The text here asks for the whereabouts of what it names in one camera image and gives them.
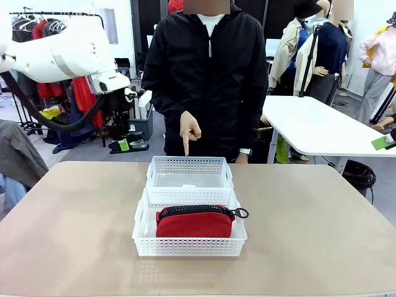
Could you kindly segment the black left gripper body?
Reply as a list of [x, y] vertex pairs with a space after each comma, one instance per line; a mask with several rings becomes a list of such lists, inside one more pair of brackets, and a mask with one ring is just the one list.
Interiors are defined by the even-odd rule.
[[121, 124], [125, 112], [131, 109], [130, 89], [119, 89], [106, 94], [106, 117]]

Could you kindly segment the person's right hand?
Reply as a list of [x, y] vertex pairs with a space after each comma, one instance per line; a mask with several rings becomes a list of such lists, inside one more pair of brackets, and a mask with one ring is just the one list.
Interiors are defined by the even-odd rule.
[[189, 142], [201, 138], [201, 129], [193, 115], [185, 111], [180, 117], [180, 136], [183, 140], [184, 155], [189, 155]]

